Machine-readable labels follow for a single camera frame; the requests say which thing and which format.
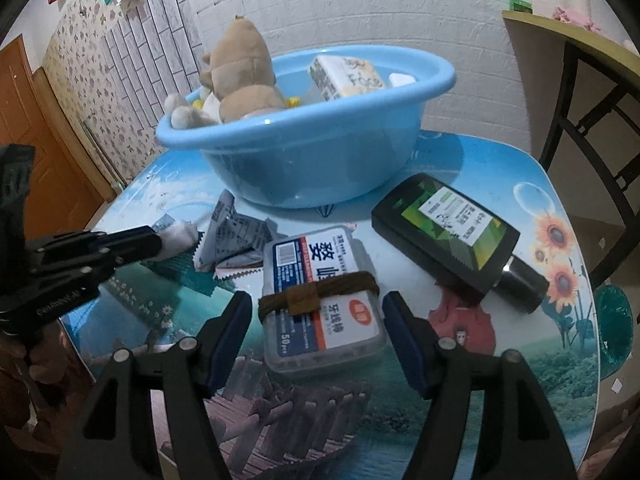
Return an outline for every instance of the blue plastic basin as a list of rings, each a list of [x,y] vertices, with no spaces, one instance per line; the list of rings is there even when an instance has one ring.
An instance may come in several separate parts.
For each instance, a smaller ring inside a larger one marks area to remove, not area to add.
[[[286,97],[306,92],[306,69],[318,54],[367,59],[384,80],[400,72],[417,82],[193,130],[174,130],[165,116],[156,132],[159,141],[172,150],[201,150],[236,196],[262,205],[327,205],[384,184],[409,159],[425,102],[454,85],[453,66],[434,54],[398,46],[303,50],[273,59]]]

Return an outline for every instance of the yellow bottle cap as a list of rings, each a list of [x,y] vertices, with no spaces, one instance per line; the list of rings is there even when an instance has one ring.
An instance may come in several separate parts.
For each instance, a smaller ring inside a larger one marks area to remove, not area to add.
[[[299,97],[287,97],[287,108],[295,108],[301,104]]]

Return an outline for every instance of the green plastic stool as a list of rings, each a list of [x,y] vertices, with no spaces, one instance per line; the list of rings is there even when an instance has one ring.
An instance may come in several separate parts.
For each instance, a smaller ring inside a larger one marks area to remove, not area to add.
[[[594,301],[600,334],[600,380],[616,373],[629,357],[634,342],[634,318],[624,291],[603,285]]]

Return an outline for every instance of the door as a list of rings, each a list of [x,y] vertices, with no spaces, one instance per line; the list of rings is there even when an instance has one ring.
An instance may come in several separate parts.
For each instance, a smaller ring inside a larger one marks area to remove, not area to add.
[[[24,215],[27,240],[83,229],[102,200],[40,110],[22,37],[0,51],[0,144],[10,142],[36,148]]]

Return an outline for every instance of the barcode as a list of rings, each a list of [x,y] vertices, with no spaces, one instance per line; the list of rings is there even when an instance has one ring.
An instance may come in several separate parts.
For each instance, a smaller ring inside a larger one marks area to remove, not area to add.
[[[294,264],[296,259],[296,245],[293,242],[276,247],[276,265],[282,267]]]

